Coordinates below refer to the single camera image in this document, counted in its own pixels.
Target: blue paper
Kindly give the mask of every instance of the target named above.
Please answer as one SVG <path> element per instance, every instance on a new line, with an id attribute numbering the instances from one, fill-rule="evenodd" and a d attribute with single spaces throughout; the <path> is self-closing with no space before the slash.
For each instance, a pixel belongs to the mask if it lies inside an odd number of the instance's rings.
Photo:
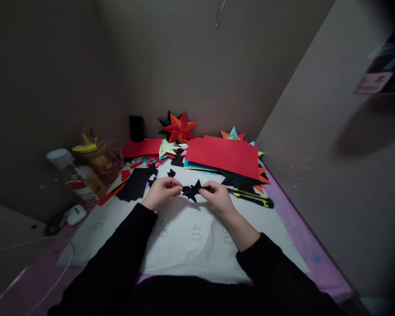
<path id="1" fill-rule="evenodd" d="M 184 160 L 184 167 L 185 168 L 193 168 L 193 169 L 204 169 L 204 170 L 212 170 L 212 171 L 218 171 L 216 168 L 208 167 L 205 165 L 197 164 L 194 162 L 190 162 L 188 160 Z"/>

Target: desk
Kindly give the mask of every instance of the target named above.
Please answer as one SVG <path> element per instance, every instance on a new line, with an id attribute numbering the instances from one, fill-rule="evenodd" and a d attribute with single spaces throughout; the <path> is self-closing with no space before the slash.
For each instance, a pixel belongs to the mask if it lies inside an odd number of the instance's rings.
<path id="1" fill-rule="evenodd" d="M 334 266 L 319 242 L 305 225 L 292 203 L 269 171 L 266 172 L 270 185 L 264 189 L 275 203 L 275 209 L 284 223 L 290 238 L 310 269 L 308 277 L 319 289 L 334 299 L 344 299 L 352 290 Z M 85 205 L 91 212 L 95 205 Z M 63 266 L 56 266 L 62 251 L 82 223 L 65 226 L 59 233 L 62 240 L 54 240 L 13 282 L 0 299 L 0 315 L 23 315 L 39 302 L 53 286 L 63 271 Z M 81 273 L 83 267 L 71 266 L 50 296 L 32 315 L 46 315 L 47 310 L 61 300 L 64 289 Z M 149 276 L 141 276 L 139 281 Z"/>

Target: label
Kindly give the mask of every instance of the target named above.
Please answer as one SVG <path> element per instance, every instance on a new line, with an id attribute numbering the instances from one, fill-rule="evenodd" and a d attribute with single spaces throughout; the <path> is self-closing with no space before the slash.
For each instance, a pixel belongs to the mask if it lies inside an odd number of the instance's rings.
<path id="1" fill-rule="evenodd" d="M 86 202 L 99 201 L 98 196 L 87 186 L 84 181 L 69 181 L 66 185 Z"/>

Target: hand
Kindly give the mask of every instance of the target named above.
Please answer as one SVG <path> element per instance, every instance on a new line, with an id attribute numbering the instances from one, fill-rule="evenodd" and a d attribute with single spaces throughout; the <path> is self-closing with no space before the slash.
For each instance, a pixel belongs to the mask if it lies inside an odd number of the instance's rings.
<path id="1" fill-rule="evenodd" d="M 141 204 L 155 212 L 169 197 L 180 195 L 182 190 L 181 183 L 174 178 L 156 179 Z"/>
<path id="2" fill-rule="evenodd" d="M 206 186 L 210 186 L 211 190 L 200 189 L 199 193 L 212 204 L 221 218 L 230 217 L 238 213 L 225 185 L 209 181 L 203 185 L 203 187 Z"/>

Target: plastic bottle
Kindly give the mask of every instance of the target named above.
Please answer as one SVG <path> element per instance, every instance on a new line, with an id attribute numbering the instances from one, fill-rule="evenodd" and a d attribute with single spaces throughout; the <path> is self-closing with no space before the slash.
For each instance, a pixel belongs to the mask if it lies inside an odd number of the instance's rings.
<path id="1" fill-rule="evenodd" d="M 56 149 L 47 159 L 63 173 L 63 180 L 74 193 L 86 202 L 96 202 L 107 193 L 107 187 L 88 166 L 79 165 L 67 149 Z"/>

